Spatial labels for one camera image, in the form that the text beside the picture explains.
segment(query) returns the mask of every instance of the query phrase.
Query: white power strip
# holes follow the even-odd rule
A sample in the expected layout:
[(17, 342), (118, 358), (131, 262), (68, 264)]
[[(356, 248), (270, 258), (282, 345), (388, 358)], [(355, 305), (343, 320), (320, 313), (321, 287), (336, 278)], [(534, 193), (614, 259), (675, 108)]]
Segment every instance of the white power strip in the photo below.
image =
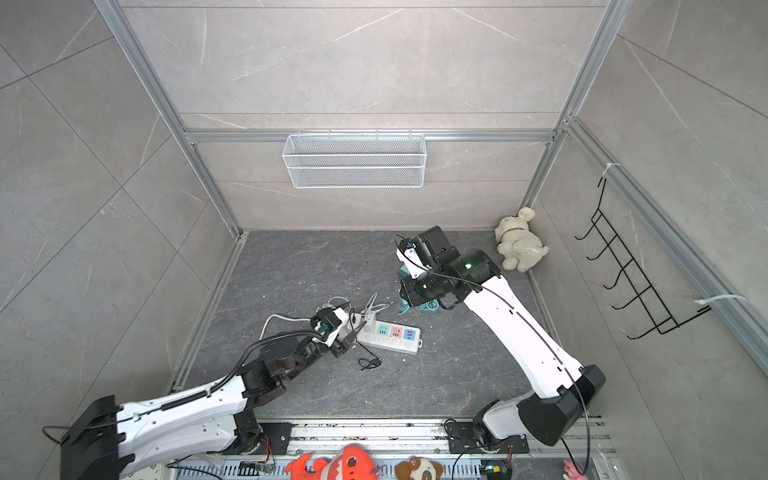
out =
[[(375, 314), (366, 317), (368, 323), (357, 334), (357, 341), (365, 346), (415, 355), (422, 345), (419, 328), (398, 323), (380, 322)], [(360, 314), (355, 313), (353, 326), (358, 326)]]

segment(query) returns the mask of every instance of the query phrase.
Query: black wire rack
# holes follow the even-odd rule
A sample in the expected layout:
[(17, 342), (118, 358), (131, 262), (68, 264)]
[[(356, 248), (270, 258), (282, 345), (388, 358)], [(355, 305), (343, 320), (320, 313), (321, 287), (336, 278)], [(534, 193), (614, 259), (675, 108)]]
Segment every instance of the black wire rack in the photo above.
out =
[[(664, 301), (661, 299), (661, 295), (659, 295), (659, 293), (657, 292), (656, 287), (654, 287), (654, 285), (651, 283), (650, 279), (648, 279), (648, 275), (646, 275), (645, 272), (643, 271), (643, 267), (634, 258), (634, 255), (632, 255), (632, 252), (627, 248), (627, 244), (624, 243), (624, 241), (621, 239), (621, 237), (619, 237), (619, 234), (614, 229), (614, 226), (611, 224), (609, 219), (605, 216), (605, 213), (603, 213), (603, 211), (601, 210), (601, 205), (603, 203), (603, 194), (605, 193), (605, 178), (601, 178), (600, 179), (600, 181), (598, 182), (598, 188), (602, 188), (602, 190), (600, 191), (600, 200), (598, 200), (598, 208), (594, 211), (594, 214), (592, 214), (592, 217), (590, 219), (592, 225), (591, 225), (591, 227), (589, 227), (589, 230), (587, 230), (587, 233), (585, 233), (584, 236), (582, 236), (582, 237), (575, 237), (575, 239), (576, 240), (583, 240), (583, 239), (587, 238), (587, 235), (589, 235), (593, 230), (598, 232), (598, 234), (600, 235), (600, 238), (605, 243), (605, 247), (603, 247), (603, 250), (600, 250), (600, 253), (598, 253), (597, 256), (595, 256), (595, 257), (587, 257), (587, 260), (590, 260), (590, 261), (597, 260), (598, 258), (600, 258), (602, 256), (603, 253), (608, 251), (608, 252), (611, 252), (611, 255), (613, 256), (614, 260), (616, 260), (616, 263), (620, 267), (619, 268), (619, 273), (616, 275), (616, 280), (614, 280), (613, 284), (610, 285), (610, 286), (603, 285), (603, 287), (605, 289), (607, 289), (607, 290), (611, 290), (611, 289), (615, 288), (616, 285), (618, 285), (619, 279), (621, 278), (621, 276), (624, 275), (624, 277), (627, 279), (627, 282), (629, 282), (630, 286), (632, 287), (632, 290), (634, 291), (634, 296), (628, 302), (626, 302), (624, 305), (622, 305), (622, 306), (611, 306), (611, 308), (613, 308), (614, 310), (622, 310), (622, 309), (627, 308), (635, 300), (637, 300), (637, 301), (639, 301), (641, 303), (641, 305), (643, 306), (643, 309), (645, 310), (645, 313), (647, 313), (648, 317), (650, 318), (650, 321), (654, 324), (653, 327), (651, 327), (649, 330), (641, 333), (640, 335), (638, 335), (638, 336), (627, 335), (627, 338), (632, 339), (632, 340), (641, 339), (644, 336), (646, 336), (648, 333), (653, 332), (654, 330), (659, 332), (661, 335), (664, 335), (665, 333), (669, 333), (669, 332), (671, 332), (674, 329), (678, 329), (678, 328), (682, 327), (683, 325), (685, 325), (686, 323), (690, 322), (691, 320), (693, 320), (693, 319), (695, 319), (695, 318), (697, 318), (699, 316), (702, 316), (703, 314), (705, 314), (705, 313), (709, 312), (710, 310), (712, 310), (711, 307), (705, 306), (703, 308), (698, 309), (696, 311), (696, 314), (693, 315), (691, 318), (686, 319), (686, 320), (684, 320), (682, 322), (678, 321), (674, 317), (674, 315), (672, 315), (672, 312), (670, 312), (670, 310), (667, 308), (667, 304), (664, 303)], [(605, 235), (603, 233), (603, 231), (600, 229), (600, 227), (598, 227), (598, 221), (600, 221), (601, 219), (605, 220), (605, 224), (608, 227), (607, 235)], [(628, 261), (622, 263), (622, 261), (619, 260), (618, 255), (614, 251), (614, 248), (611, 246), (611, 244), (614, 243), (614, 242), (621, 243), (621, 246), (623, 246), (624, 249), (627, 251), (627, 255), (629, 256), (629, 260)], [(636, 285), (636, 282), (633, 282), (632, 279), (630, 278), (629, 274), (627, 273), (627, 268), (630, 265), (632, 265), (632, 264), (634, 264), (634, 266), (637, 268), (637, 270), (640, 271), (640, 273), (642, 275), (642, 278), (644, 280), (644, 283), (639, 283), (639, 284)], [(664, 311), (664, 316), (666, 318), (664, 318), (660, 322), (656, 321), (656, 319), (654, 318), (654, 315), (650, 312), (650, 309), (648, 307), (648, 301), (643, 299), (643, 295), (645, 293), (650, 293), (650, 294), (656, 296), (656, 298), (658, 299), (658, 303), (662, 306), (662, 309)]]

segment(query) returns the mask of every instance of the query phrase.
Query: wire basket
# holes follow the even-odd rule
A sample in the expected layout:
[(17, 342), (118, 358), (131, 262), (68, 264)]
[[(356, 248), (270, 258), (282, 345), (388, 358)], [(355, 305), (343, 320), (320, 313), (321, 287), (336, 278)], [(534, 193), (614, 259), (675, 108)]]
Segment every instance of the wire basket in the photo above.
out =
[(427, 149), (417, 134), (289, 135), (283, 160), (296, 188), (421, 187)]

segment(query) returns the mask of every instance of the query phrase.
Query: gray floor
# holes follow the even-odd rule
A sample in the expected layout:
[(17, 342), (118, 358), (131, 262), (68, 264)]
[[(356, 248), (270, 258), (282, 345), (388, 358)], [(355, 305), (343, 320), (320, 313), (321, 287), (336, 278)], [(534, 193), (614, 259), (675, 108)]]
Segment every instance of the gray floor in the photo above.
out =
[[(500, 263), (492, 232), (448, 232), (466, 252), (484, 250)], [(379, 319), (422, 329), (423, 347), (412, 356), (380, 350), (382, 366), (360, 371), (355, 348), (340, 359), (328, 355), (292, 382), (278, 400), (258, 409), (264, 417), (301, 415), (473, 415), (495, 399), (529, 389), (516, 361), (477, 316), (454, 310), (397, 315), (395, 232), (254, 231), (197, 355), (187, 386), (225, 374), (244, 347), (259, 336), (271, 313), (311, 316), (331, 296), (360, 309), (379, 293), (392, 306)], [(507, 272), (513, 290), (540, 318), (528, 278)], [(300, 327), (279, 319), (267, 334)]]

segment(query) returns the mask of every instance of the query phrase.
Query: white plush bear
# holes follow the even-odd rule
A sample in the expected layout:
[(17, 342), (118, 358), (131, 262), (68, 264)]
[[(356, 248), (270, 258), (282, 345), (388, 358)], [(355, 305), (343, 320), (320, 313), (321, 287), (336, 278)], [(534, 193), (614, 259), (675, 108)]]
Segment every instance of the white plush bear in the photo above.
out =
[(528, 231), (528, 222), (535, 214), (532, 208), (523, 207), (518, 216), (504, 217), (496, 227), (497, 250), (504, 255), (502, 266), (506, 270), (525, 272), (549, 253), (549, 247), (542, 247), (541, 240)]

